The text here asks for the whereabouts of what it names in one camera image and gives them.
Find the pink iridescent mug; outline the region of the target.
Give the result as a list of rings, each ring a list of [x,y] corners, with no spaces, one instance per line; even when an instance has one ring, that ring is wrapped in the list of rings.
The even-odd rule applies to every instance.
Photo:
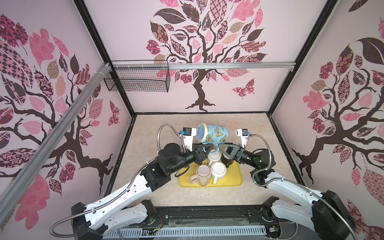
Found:
[[[211,168],[207,165],[200,165],[196,169],[196,174],[189,179],[190,184],[198,184],[201,187],[205,187],[211,180]]]

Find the blue butterfly mug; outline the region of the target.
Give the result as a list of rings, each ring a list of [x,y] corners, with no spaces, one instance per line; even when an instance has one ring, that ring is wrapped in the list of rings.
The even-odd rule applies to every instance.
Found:
[[[219,144],[225,144],[229,139],[229,131],[225,126],[201,123],[197,127],[196,138],[201,144],[214,145],[211,153],[219,151]]]

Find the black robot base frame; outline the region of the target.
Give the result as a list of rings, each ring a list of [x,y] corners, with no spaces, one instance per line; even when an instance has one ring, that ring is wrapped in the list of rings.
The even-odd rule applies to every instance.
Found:
[[[278,221],[299,223],[294,220],[294,214],[288,210],[288,204],[283,204],[283,212],[278,213],[277,197],[270,197],[261,205],[239,205],[239,206],[187,206],[187,207],[155,207],[149,200],[142,203],[147,207],[148,217],[140,225],[148,226],[154,217],[159,215],[164,223],[196,223],[202,220],[245,220],[249,224],[258,223],[266,226],[276,226]],[[314,231],[323,240],[345,240],[349,230],[344,226],[342,220],[321,201],[315,202],[311,207],[312,215],[308,221],[314,227]]]

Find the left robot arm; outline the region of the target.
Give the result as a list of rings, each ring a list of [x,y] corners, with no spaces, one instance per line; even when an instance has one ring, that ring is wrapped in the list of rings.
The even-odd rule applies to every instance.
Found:
[[[182,152],[178,144],[167,144],[125,186],[94,203],[78,203],[72,207],[74,238],[101,240],[125,226],[152,222],[156,209],[151,201],[131,204],[165,185],[179,170],[192,163],[201,164],[213,148],[212,144],[193,144],[192,150]]]

